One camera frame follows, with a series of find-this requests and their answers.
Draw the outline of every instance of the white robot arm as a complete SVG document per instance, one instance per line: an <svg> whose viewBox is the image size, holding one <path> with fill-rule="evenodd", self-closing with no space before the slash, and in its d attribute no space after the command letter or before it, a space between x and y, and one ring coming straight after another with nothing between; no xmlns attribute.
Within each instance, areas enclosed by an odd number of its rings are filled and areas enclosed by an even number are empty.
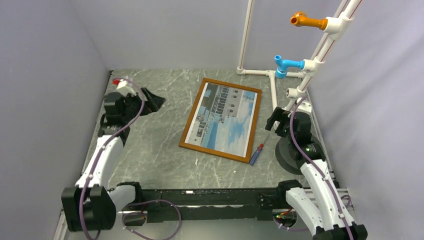
<svg viewBox="0 0 424 240"><path fill-rule="evenodd" d="M314 240L366 239L368 233L364 225L357 225L344 206L331 179L328 164L320 143L311 136L311 104L303 99L297 100L296 114L276 108L268 119L265 129L271 130L276 121L280 122L275 131L288 141L290 158L295 161L314 193L318 207L307 197L297 180L283 181L278 184L277 194L289 204L303 219Z"/></svg>
<svg viewBox="0 0 424 240"><path fill-rule="evenodd" d="M129 203L143 201L138 182L122 182L113 191L107 191L130 133L129 125L137 116L158 111L165 102L165 98L146 88L134 89L129 81L124 78L113 80L116 91L104 98L105 114L100 119L94 154L75 186L66 187L62 192L63 211L70 231L109 230L115 223L117 212Z"/></svg>

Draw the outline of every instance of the black round base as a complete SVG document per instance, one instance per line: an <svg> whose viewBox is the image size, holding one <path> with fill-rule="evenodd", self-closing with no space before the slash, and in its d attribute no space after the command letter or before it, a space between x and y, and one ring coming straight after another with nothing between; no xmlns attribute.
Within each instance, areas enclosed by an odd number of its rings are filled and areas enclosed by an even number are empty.
<svg viewBox="0 0 424 240"><path fill-rule="evenodd" d="M315 143L319 143L315 136L312 136L311 140ZM277 145L275 146L275 157L277 158L280 166L287 172L291 174L302 175L300 168L298 168L296 165L296 161L289 154L290 148L291 146L289 145L287 138L280 138Z"/></svg>

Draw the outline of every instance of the gray wall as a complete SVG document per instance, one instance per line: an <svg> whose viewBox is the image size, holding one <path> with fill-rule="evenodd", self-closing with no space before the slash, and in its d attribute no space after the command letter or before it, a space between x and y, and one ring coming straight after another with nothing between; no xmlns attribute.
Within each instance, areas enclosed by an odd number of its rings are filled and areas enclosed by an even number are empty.
<svg viewBox="0 0 424 240"><path fill-rule="evenodd" d="M362 1L309 90L372 240L424 236L424 2Z"/></svg>
<svg viewBox="0 0 424 240"><path fill-rule="evenodd" d="M48 240L108 72L67 0L2 0L0 29L0 239Z"/></svg>
<svg viewBox="0 0 424 240"><path fill-rule="evenodd" d="M235 69L248 0L71 0L109 69ZM275 68L274 56L310 58L319 29L290 17L332 16L341 0L258 0L245 67Z"/></svg>

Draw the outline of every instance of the orange pipe fitting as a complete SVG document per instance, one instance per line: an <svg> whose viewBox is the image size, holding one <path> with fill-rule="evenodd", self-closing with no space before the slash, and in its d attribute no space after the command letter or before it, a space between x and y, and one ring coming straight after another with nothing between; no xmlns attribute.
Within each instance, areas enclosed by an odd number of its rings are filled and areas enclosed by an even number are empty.
<svg viewBox="0 0 424 240"><path fill-rule="evenodd" d="M324 30L327 27L328 20L326 18L309 18L304 12L299 11L290 18L290 23L296 27L308 26Z"/></svg>

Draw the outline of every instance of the blue faucet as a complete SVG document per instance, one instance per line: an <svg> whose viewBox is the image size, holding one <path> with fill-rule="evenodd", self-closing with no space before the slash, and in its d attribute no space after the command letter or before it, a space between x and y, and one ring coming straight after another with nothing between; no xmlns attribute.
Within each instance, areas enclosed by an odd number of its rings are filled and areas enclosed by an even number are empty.
<svg viewBox="0 0 424 240"><path fill-rule="evenodd" d="M303 69L305 67L305 61L292 61L288 59L281 59L280 55L274 57L275 63L278 65L275 71L275 76L279 79L283 79L287 75L287 69L290 67Z"/></svg>

